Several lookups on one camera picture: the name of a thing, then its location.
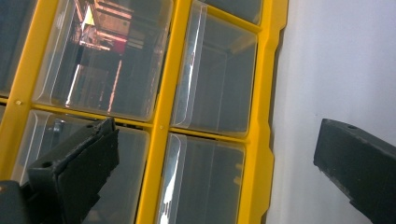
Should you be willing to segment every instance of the white surface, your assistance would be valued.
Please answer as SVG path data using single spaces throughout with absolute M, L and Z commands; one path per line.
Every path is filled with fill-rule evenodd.
M 396 145 L 396 1 L 290 0 L 279 55 L 269 224 L 370 220 L 313 164 L 320 122 Z

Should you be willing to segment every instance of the yellow frame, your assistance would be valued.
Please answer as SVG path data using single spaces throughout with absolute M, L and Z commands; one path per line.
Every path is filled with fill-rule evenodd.
M 156 220 L 163 158 L 169 132 L 193 134 L 244 144 L 246 160 L 238 223 L 261 223 L 262 215 L 267 211 L 270 202 L 274 166 L 274 156 L 269 148 L 270 128 L 268 124 L 274 58 L 279 32 L 286 25 L 288 0 L 263 0 L 262 23 L 260 25 L 243 21 L 217 8 L 208 7 L 209 14 L 245 28 L 258 36 L 249 130 L 247 136 L 242 138 L 169 127 L 177 87 L 178 69 L 183 55 L 183 45 L 180 43 L 184 42 L 190 12 L 187 8 L 191 7 L 191 2 L 192 0 L 174 0 L 169 47 L 153 120 L 141 122 L 116 118 L 117 122 L 136 125 L 150 133 L 148 160 L 136 223 L 154 223 Z M 96 119 L 104 117 L 55 106 L 35 105 L 31 102 L 57 5 L 58 0 L 37 0 L 35 14 L 26 37 L 11 93 L 8 99 L 0 98 L 0 103 L 7 104 L 0 125 L 0 179 L 11 176 L 24 126 L 31 109 L 75 114 Z

